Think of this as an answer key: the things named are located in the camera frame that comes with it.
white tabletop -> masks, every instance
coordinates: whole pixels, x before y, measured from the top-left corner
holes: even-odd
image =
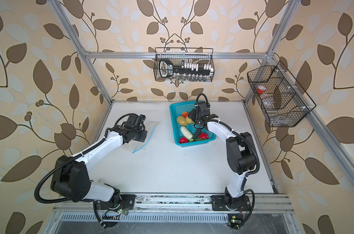
[[[113,127],[115,121],[127,113],[145,115],[147,121],[159,124],[144,148],[133,154],[138,144],[135,141],[116,148],[89,172],[90,179],[112,185],[121,192],[224,193],[230,175],[234,173],[226,160],[226,143],[217,137],[207,144],[177,146],[171,124],[171,104],[114,103],[104,129]],[[218,115],[238,132],[253,135],[242,103],[211,102],[211,113]],[[255,148],[259,155],[260,170],[249,176],[245,189],[251,188],[255,193],[273,193],[258,146]]]

